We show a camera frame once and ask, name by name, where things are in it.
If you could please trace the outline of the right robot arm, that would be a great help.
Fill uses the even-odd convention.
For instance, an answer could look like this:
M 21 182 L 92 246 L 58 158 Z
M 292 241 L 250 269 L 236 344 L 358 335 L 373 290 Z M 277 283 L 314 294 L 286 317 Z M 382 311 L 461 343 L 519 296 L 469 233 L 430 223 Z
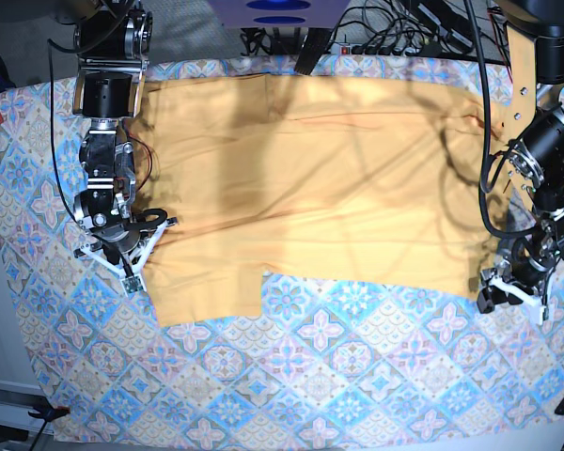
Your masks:
M 153 17 L 139 1 L 56 1 L 54 14 L 73 26 L 73 42 L 49 47 L 76 56 L 72 112 L 89 122 L 78 153 L 87 186 L 70 212 L 95 239 L 91 251 L 129 272 L 165 219 L 160 211 L 133 213 L 138 180 L 133 140 L 124 131 L 140 112 Z

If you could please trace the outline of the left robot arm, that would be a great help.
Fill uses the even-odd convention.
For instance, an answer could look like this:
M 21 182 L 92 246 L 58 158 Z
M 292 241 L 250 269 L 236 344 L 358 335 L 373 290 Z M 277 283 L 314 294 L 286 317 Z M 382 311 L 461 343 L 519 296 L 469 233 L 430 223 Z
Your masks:
M 478 203 L 485 228 L 509 253 L 479 277 L 478 310 L 525 304 L 537 324 L 551 317 L 554 272 L 564 261 L 564 1 L 500 1 L 506 20 L 512 98 L 504 121 L 506 149 L 491 154 L 484 124 Z M 487 196 L 505 164 L 525 180 L 535 224 L 504 231 L 491 222 Z

